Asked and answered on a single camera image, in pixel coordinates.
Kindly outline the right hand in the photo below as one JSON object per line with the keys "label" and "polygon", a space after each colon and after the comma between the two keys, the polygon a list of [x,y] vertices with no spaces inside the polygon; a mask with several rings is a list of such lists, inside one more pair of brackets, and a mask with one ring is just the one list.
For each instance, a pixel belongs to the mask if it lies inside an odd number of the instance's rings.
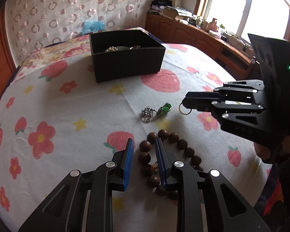
{"label": "right hand", "polygon": [[269,148],[257,143],[253,143],[256,155],[265,164],[273,164],[278,162],[285,155],[290,154],[290,136],[285,136],[282,142]]}

